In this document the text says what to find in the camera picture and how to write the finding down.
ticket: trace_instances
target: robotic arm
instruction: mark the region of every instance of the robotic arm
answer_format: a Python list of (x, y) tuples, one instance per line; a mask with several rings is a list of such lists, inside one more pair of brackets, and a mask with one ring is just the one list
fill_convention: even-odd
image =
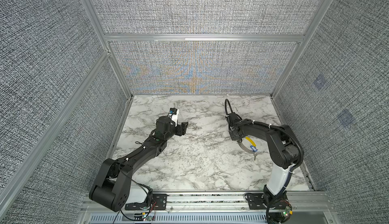
[[(251, 135), (268, 143), (270, 157), (274, 162), (273, 170), (268, 183), (263, 188), (263, 196), (260, 200), (262, 205), (255, 204), (255, 209), (266, 208), (266, 217), (269, 220), (269, 209), (276, 203), (287, 200), (285, 189), (294, 169), (302, 164), (304, 151), (288, 125), (273, 126), (251, 119), (242, 119), (232, 111), (228, 99), (225, 101), (224, 109), (232, 140), (241, 143), (242, 138)], [(250, 202), (254, 201), (250, 198), (252, 196), (248, 199), (249, 206)]]
[(132, 175), (150, 159), (157, 157), (173, 135), (186, 133), (188, 122), (177, 124), (179, 110), (171, 108), (168, 116), (159, 117), (154, 129), (141, 147), (116, 160), (106, 159), (95, 178), (89, 198), (114, 212), (126, 203)]

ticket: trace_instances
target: yellow connector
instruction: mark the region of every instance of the yellow connector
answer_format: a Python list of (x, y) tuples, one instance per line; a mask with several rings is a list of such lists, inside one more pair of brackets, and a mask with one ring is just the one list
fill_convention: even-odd
[(248, 136), (246, 136), (246, 139), (248, 140), (248, 141), (250, 141), (250, 143), (253, 145), (253, 146), (257, 146), (255, 143), (254, 143), (254, 141), (252, 140), (252, 139), (250, 139)]

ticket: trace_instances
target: black mounting plate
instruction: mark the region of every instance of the black mounting plate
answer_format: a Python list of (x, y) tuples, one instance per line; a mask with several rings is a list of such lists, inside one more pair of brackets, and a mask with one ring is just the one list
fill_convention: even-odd
[[(262, 193), (260, 194), (249, 193), (246, 195), (250, 210), (266, 210), (266, 206), (264, 204), (262, 195), (263, 195)], [(271, 208), (271, 210), (284, 210), (286, 206), (288, 206), (287, 203), (278, 202), (274, 208)]]
[[(153, 202), (156, 202), (154, 209), (155, 210), (166, 210), (166, 202), (167, 202), (167, 194), (153, 194)], [(138, 210), (147, 212), (148, 210), (142, 210), (141, 208), (144, 206), (142, 203), (129, 203), (126, 204), (125, 210)]]

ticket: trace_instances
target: gray marble vein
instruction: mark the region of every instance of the gray marble vein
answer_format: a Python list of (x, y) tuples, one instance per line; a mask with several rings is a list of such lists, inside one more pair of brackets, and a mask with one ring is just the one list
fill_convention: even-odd
[[(134, 173), (134, 180), (158, 190), (262, 190), (270, 177), (272, 160), (267, 143), (251, 137), (259, 154), (254, 161), (230, 139), (224, 113), (228, 98), (242, 118), (280, 124), (268, 96), (135, 96), (123, 127), (114, 159), (140, 145), (170, 107), (180, 109), (178, 122), (188, 121), (184, 136), (173, 136), (166, 149)], [(288, 190), (309, 190), (301, 170)]]

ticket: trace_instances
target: marble tabletop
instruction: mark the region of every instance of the marble tabletop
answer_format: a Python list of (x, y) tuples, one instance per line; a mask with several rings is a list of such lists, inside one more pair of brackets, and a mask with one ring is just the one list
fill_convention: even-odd
[[(188, 121), (184, 136), (173, 136), (166, 149), (134, 173), (134, 180), (154, 190), (263, 190), (273, 162), (267, 143), (251, 137), (258, 156), (244, 152), (228, 134), (224, 100), (243, 119), (280, 125), (269, 96), (135, 96), (113, 158), (140, 145), (155, 128), (158, 117), (170, 107), (180, 110), (178, 122)], [(287, 190), (307, 191), (300, 168)]]

